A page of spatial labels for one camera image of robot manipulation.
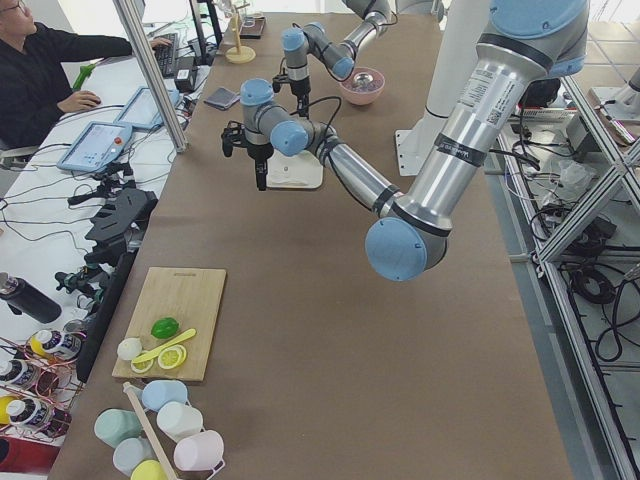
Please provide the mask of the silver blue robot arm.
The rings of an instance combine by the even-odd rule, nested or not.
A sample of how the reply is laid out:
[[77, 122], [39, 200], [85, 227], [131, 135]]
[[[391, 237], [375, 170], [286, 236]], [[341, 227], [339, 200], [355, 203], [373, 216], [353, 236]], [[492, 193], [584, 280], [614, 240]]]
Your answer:
[[311, 81], [308, 56], [318, 59], [334, 80], [347, 80], [354, 71], [359, 52], [397, 23], [397, 14], [388, 1], [354, 0], [343, 1], [343, 4], [362, 22], [339, 43], [329, 39], [319, 22], [292, 25], [281, 33], [284, 58], [280, 72], [272, 79], [272, 87], [275, 93], [279, 93], [282, 85], [290, 86], [297, 99], [296, 112], [299, 116], [309, 117]]
[[480, 35], [478, 61], [411, 188], [401, 192], [327, 124], [291, 116], [260, 78], [240, 90], [243, 146], [266, 184], [274, 152], [312, 153], [377, 216], [365, 250], [372, 268], [393, 281], [415, 278], [446, 253], [451, 213], [528, 86], [578, 72], [584, 63], [585, 1], [494, 1]]

